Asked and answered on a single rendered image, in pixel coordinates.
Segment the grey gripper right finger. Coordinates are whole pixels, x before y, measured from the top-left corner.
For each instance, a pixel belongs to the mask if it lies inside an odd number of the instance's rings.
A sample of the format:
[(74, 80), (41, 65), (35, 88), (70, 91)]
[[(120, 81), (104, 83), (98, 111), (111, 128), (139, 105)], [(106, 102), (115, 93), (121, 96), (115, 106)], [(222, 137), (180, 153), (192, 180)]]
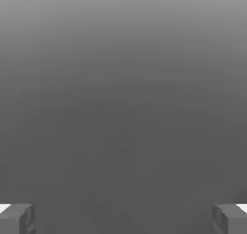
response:
[(247, 204), (214, 204), (212, 234), (247, 234)]

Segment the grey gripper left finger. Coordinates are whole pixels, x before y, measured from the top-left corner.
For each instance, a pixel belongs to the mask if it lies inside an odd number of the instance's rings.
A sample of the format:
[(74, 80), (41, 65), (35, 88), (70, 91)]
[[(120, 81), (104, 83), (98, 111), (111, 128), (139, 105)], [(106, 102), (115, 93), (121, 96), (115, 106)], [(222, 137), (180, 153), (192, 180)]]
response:
[(0, 234), (36, 234), (35, 205), (0, 204)]

